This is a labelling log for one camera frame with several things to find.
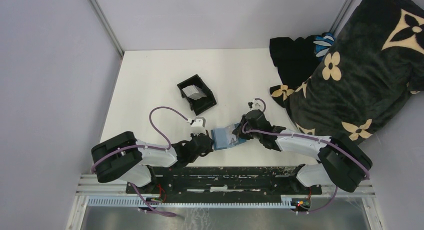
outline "light purple wall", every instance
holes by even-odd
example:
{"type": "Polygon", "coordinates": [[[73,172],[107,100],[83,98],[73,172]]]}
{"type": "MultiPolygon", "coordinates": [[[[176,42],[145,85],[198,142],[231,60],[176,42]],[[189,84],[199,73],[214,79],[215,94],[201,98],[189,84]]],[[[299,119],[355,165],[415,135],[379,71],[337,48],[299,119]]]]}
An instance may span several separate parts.
{"type": "Polygon", "coordinates": [[[0,0],[0,63],[0,229],[64,229],[120,59],[87,0],[0,0]]]}
{"type": "Polygon", "coordinates": [[[352,0],[349,9],[347,9],[346,14],[344,14],[344,18],[341,19],[338,29],[335,30],[335,35],[338,35],[342,30],[344,24],[348,21],[349,17],[352,15],[356,7],[361,3],[362,0],[352,0]]]}
{"type": "MultiPolygon", "coordinates": [[[[424,7],[424,0],[413,1],[424,7]]],[[[360,2],[355,0],[353,9],[360,2]]],[[[374,163],[371,180],[387,230],[424,229],[423,110],[424,93],[412,96],[395,118],[360,145],[374,163]]]]}
{"type": "Polygon", "coordinates": [[[125,50],[267,48],[328,31],[344,0],[98,0],[125,50]]]}

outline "metal floor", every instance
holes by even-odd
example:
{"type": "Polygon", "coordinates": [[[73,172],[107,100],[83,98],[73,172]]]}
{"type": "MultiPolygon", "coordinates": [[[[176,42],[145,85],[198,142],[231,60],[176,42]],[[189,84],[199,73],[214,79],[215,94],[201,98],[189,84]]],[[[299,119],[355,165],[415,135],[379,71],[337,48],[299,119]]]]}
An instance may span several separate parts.
{"type": "MultiPolygon", "coordinates": [[[[313,199],[312,209],[328,199],[313,199]]],[[[370,230],[361,199],[335,199],[326,209],[296,216],[288,209],[164,209],[166,218],[136,208],[87,207],[83,230],[370,230]]]]}

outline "black pillow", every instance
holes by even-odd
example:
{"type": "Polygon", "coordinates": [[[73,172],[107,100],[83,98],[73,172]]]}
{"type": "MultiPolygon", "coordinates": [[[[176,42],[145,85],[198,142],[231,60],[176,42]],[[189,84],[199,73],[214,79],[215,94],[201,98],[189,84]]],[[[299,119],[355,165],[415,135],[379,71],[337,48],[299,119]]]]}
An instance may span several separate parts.
{"type": "Polygon", "coordinates": [[[411,0],[362,0],[311,78],[270,92],[283,92],[275,99],[302,132],[360,143],[423,83],[424,10],[411,0]]]}

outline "white table surface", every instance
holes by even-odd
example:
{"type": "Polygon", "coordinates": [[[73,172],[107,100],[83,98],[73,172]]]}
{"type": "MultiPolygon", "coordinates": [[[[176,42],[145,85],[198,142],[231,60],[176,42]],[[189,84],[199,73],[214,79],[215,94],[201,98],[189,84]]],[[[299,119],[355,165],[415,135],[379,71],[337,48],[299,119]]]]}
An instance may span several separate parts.
{"type": "MultiPolygon", "coordinates": [[[[238,123],[249,110],[248,102],[259,97],[266,102],[265,116],[272,125],[297,131],[286,111],[271,98],[268,89],[281,84],[268,49],[204,49],[126,51],[113,92],[101,142],[124,131],[152,144],[166,141],[149,123],[149,112],[169,106],[194,118],[189,104],[181,98],[177,84],[198,74],[212,90],[217,105],[200,116],[206,129],[238,123]]],[[[190,126],[166,109],[153,114],[153,122],[177,143],[190,140],[190,126]]],[[[189,166],[296,166],[314,164],[310,157],[278,152],[250,140],[236,147],[199,157],[189,166]]]]}

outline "black plastic bin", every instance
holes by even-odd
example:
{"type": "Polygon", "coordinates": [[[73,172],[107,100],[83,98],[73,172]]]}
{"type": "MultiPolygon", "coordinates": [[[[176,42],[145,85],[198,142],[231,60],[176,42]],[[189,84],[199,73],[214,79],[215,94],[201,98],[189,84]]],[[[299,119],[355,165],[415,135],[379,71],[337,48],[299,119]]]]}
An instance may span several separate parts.
{"type": "Polygon", "coordinates": [[[196,115],[199,115],[205,112],[207,109],[217,104],[214,94],[197,74],[177,84],[177,86],[181,93],[181,96],[185,98],[190,104],[190,110],[194,111],[196,115]],[[190,85],[195,85],[199,87],[202,90],[202,92],[206,95],[206,97],[200,98],[198,100],[188,98],[186,94],[184,93],[183,89],[190,85]]]}

